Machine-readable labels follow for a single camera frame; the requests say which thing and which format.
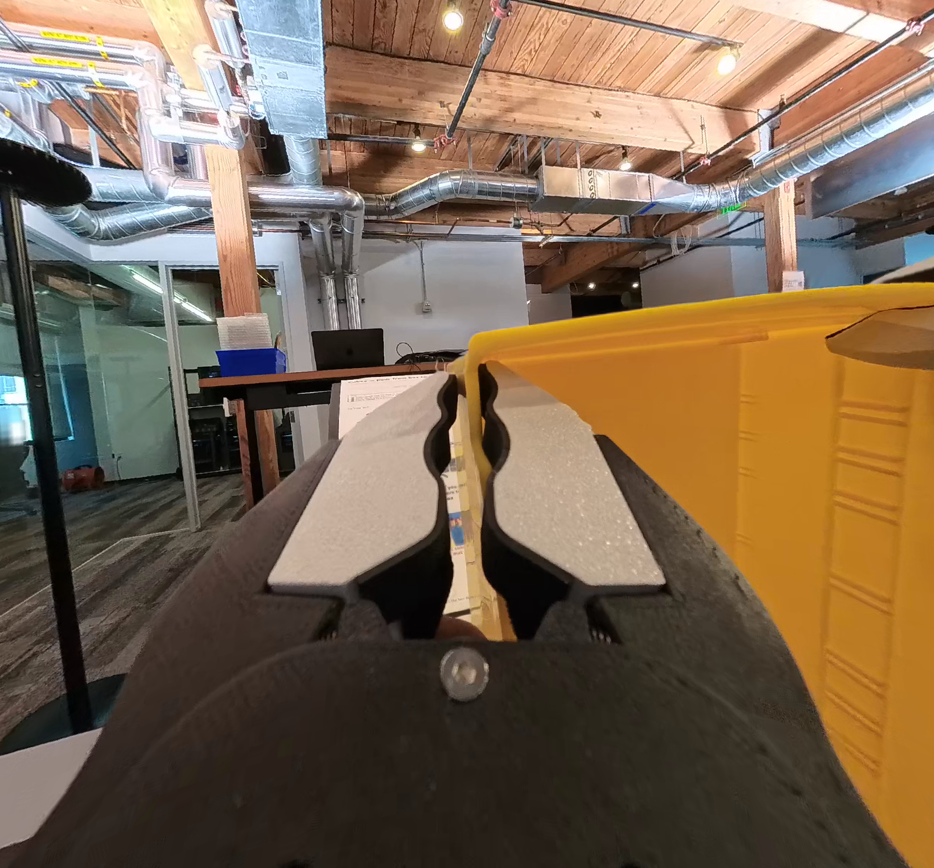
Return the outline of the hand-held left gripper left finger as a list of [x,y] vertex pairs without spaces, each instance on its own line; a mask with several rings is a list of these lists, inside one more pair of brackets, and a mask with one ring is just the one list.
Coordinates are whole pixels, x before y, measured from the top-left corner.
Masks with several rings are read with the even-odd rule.
[[435,372],[337,444],[267,577],[273,594],[369,601],[407,639],[433,639],[454,577],[444,472],[456,377]]

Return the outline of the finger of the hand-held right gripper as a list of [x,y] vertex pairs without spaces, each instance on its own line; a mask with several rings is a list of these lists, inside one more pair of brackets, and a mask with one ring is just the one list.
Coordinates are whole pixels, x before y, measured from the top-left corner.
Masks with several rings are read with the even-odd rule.
[[892,309],[870,314],[829,334],[838,356],[897,369],[933,371],[933,309]]

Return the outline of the yellow plastic box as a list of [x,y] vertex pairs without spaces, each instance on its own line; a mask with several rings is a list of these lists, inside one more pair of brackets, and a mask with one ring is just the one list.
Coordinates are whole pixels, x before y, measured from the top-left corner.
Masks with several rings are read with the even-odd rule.
[[499,329],[498,361],[609,437],[738,566],[788,641],[858,792],[932,866],[932,371],[838,356],[827,335],[931,309],[872,283]]

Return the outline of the printed instruction sheet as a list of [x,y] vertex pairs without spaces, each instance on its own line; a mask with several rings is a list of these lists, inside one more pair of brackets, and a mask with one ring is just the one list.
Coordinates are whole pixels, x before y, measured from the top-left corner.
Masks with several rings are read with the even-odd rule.
[[[391,399],[425,382],[430,373],[375,376],[344,382],[340,386],[336,435],[347,432]],[[442,475],[447,490],[449,536],[453,580],[445,615],[482,628],[482,586],[473,541],[473,516],[469,493],[469,469],[465,460],[466,403],[458,402],[458,414],[449,430],[451,459]]]

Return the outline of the wood top standing desk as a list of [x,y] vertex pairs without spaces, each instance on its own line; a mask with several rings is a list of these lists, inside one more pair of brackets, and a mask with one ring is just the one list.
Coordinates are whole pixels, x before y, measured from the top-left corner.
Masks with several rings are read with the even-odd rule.
[[244,424],[238,428],[241,466],[245,477],[245,508],[249,511],[265,495],[263,468],[256,426],[261,410],[324,405],[334,384],[366,377],[450,373],[452,363],[430,362],[311,372],[287,372],[201,379],[199,387],[211,403],[223,399],[242,403]]

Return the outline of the black laptop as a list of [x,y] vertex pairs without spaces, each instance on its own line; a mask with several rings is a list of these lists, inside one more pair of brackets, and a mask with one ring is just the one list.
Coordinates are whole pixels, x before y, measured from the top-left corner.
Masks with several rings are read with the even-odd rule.
[[385,365],[381,327],[316,330],[311,333],[317,371],[371,369]]

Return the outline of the blue plastic crate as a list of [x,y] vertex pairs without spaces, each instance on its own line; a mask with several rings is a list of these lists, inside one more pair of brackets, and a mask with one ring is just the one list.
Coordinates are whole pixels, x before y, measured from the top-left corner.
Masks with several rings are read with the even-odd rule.
[[287,371],[285,352],[274,347],[217,350],[216,360],[221,378],[243,379]]

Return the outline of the bubble wrap roll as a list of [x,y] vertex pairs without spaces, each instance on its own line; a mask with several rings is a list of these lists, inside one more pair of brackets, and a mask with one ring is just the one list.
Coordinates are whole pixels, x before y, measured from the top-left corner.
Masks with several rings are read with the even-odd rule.
[[216,319],[216,329],[221,352],[274,347],[269,317],[264,313],[222,316]]

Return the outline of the silver round pipes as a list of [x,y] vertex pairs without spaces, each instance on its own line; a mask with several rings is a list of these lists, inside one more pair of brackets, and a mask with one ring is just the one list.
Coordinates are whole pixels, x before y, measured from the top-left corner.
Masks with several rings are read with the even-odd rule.
[[[340,259],[325,232],[317,234],[320,277],[334,279],[340,267],[347,302],[346,319],[351,328],[360,328],[360,300],[357,281],[359,248],[365,217],[362,195],[344,187],[311,185],[308,170],[319,168],[314,140],[286,138],[287,153],[294,169],[272,182],[247,183],[250,207],[261,213],[302,217],[311,220],[338,214],[341,217]],[[141,154],[143,169],[132,170],[79,167],[89,182],[90,193],[81,195],[76,205],[45,208],[55,222],[82,240],[116,243],[145,234],[154,234],[213,218],[213,195],[207,180],[176,172],[169,142],[144,134]]]

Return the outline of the black pole stand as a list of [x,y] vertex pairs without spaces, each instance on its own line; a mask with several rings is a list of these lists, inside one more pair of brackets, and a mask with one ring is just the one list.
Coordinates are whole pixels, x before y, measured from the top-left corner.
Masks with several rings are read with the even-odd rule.
[[87,679],[79,627],[75,582],[55,452],[48,378],[43,361],[40,326],[22,203],[64,208],[90,195],[84,174],[48,152],[24,143],[2,140],[2,227],[41,504],[64,695],[46,703],[20,722],[21,738],[53,740],[53,726],[63,737],[87,734],[101,726],[123,684],[111,686]]

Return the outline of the insulated white pipes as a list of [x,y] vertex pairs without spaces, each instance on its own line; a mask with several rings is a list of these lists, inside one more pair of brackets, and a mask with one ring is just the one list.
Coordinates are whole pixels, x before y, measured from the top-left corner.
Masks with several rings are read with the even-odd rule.
[[156,45],[68,28],[2,22],[2,77],[23,88],[133,94],[148,136],[180,145],[241,150],[249,106],[221,69],[216,89],[187,89]]

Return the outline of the black sprinkler pipe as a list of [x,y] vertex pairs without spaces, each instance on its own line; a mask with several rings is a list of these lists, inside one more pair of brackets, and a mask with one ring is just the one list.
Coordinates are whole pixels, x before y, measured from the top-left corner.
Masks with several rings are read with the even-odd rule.
[[461,117],[464,114],[466,106],[470,101],[473,89],[479,79],[481,71],[485,65],[485,61],[496,43],[496,38],[500,26],[502,22],[507,20],[511,14],[511,0],[491,0],[490,10],[491,17],[485,25],[477,56],[466,79],[466,83],[461,93],[461,98],[459,99],[454,113],[450,117],[444,132],[437,135],[433,140],[433,150],[436,152],[444,150],[453,142],[454,133],[456,132],[461,122]]

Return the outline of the spiral metal duct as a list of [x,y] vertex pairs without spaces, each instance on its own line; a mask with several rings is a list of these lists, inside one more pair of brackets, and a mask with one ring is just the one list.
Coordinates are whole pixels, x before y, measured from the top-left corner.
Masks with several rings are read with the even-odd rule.
[[764,196],[881,141],[931,115],[932,105],[932,65],[927,65],[721,183],[688,184],[657,174],[560,166],[544,166],[534,177],[457,170],[433,174],[391,194],[365,195],[364,215],[402,219],[451,200],[528,205],[535,213],[715,212]]

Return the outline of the wooden support post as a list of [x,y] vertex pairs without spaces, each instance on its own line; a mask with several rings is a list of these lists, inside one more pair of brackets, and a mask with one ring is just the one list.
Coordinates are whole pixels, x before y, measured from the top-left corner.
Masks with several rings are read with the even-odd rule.
[[[251,223],[248,176],[242,152],[220,145],[204,150],[211,194],[221,300],[226,317],[261,312],[261,296]],[[245,411],[241,400],[231,401],[236,418],[245,508],[255,504],[253,472],[271,491],[279,483],[272,414],[259,419]]]

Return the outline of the rectangular metal duct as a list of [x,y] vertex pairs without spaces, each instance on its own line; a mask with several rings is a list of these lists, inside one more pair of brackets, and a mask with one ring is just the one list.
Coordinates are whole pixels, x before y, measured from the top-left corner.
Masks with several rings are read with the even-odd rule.
[[265,119],[275,134],[327,137],[321,0],[235,0]]

